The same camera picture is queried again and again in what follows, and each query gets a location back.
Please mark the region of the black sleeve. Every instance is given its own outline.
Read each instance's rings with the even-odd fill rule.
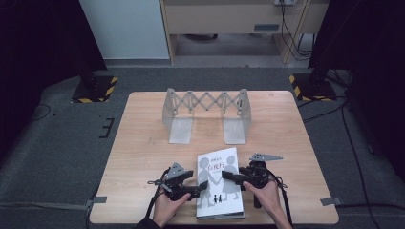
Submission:
[[[143,218],[134,229],[160,229],[160,227],[150,218]]]

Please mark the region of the book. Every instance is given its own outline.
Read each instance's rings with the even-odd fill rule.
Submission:
[[[222,170],[239,174],[236,147],[198,155],[198,185],[208,187],[197,198],[197,219],[244,218],[241,186],[222,178]]]

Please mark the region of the hand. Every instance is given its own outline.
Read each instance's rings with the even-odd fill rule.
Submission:
[[[267,185],[262,189],[255,188],[246,181],[244,182],[244,187],[257,197],[263,208],[273,218],[277,228],[292,228],[281,207],[278,186],[274,180],[269,180]]]
[[[153,221],[160,227],[163,228],[172,217],[176,215],[178,209],[187,202],[191,197],[191,194],[185,194],[180,199],[176,201],[170,200],[165,193],[158,196],[155,202],[155,210],[153,215]]]

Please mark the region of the wall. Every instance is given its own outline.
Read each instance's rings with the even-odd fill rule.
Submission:
[[[79,0],[104,59],[169,59],[159,0]]]

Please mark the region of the metal bracket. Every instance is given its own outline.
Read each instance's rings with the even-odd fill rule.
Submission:
[[[186,92],[181,97],[170,88],[167,90],[162,111],[163,123],[169,131],[169,143],[190,143],[191,127],[197,106],[206,111],[215,106],[220,108],[225,144],[246,144],[247,131],[251,123],[251,109],[246,89],[240,90],[235,97],[231,97],[228,92],[221,92],[216,97],[205,92],[197,97],[192,91]],[[236,109],[235,117],[224,117],[226,109],[230,108]],[[186,110],[188,114],[178,116],[180,110]]]

